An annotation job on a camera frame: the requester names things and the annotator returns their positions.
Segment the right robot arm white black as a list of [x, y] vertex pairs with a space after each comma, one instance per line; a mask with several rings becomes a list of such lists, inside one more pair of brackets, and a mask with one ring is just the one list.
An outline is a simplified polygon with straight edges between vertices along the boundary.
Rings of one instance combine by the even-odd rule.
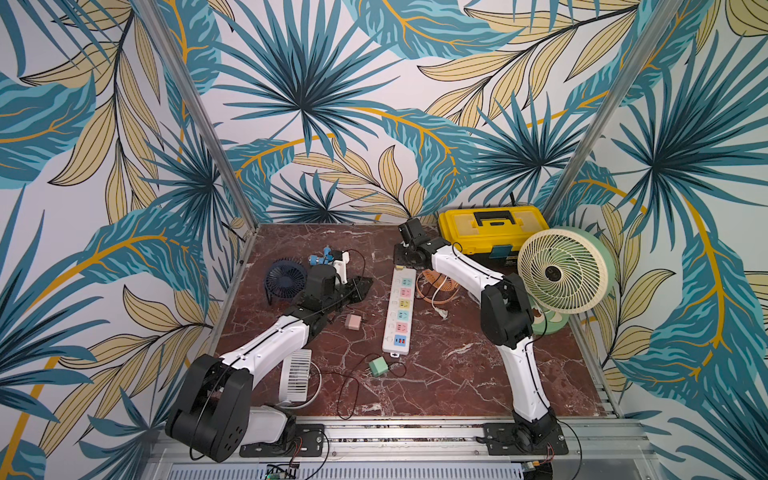
[[531, 449], [557, 435], [557, 417], [536, 365], [534, 315], [522, 279], [491, 270], [444, 238], [429, 236], [416, 218], [398, 230], [402, 241], [394, 248], [397, 263], [445, 275], [479, 301], [481, 330], [499, 350], [512, 390], [517, 445]]

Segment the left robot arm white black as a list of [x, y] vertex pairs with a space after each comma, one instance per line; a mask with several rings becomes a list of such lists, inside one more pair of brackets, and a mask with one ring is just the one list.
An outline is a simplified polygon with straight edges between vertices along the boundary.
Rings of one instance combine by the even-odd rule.
[[327, 326], [329, 315], [362, 302], [374, 280], [343, 281], [330, 265], [310, 268], [305, 289], [274, 324], [221, 357], [204, 354], [191, 364], [170, 407], [165, 434], [190, 454], [223, 462], [242, 444], [289, 446], [300, 434], [296, 420], [278, 407], [251, 404], [252, 391], [285, 359]]

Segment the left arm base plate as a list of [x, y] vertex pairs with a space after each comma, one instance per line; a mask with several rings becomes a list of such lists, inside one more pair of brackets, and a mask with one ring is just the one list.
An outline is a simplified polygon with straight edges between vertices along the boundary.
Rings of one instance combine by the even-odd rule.
[[243, 442], [239, 456], [242, 458], [301, 457], [319, 458], [326, 450], [324, 424], [297, 424], [283, 433], [273, 443]]

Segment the pink plug adapter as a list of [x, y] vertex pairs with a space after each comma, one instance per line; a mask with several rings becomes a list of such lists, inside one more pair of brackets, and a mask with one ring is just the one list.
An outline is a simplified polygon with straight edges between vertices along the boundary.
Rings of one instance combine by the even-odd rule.
[[359, 331], [362, 325], [362, 317], [356, 314], [349, 314], [345, 318], [344, 326], [348, 330]]

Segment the white power strip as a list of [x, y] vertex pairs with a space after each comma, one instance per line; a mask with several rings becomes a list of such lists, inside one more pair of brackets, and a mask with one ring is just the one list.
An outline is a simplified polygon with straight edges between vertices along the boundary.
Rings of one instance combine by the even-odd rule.
[[385, 317], [382, 351], [392, 358], [405, 356], [411, 346], [416, 270], [396, 266]]

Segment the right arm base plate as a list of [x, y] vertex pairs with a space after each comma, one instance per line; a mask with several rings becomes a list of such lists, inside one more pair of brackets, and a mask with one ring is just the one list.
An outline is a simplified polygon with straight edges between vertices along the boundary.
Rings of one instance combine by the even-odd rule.
[[486, 447], [490, 456], [551, 458], [569, 453], [559, 426], [550, 433], [536, 436], [516, 423], [485, 423], [482, 425], [482, 433], [475, 440]]

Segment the green plug adapter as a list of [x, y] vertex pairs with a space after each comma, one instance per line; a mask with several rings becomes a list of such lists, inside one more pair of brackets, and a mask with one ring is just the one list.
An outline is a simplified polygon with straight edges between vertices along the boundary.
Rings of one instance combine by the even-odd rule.
[[388, 362], [381, 356], [374, 358], [368, 363], [371, 375], [375, 378], [387, 374], [390, 370]]

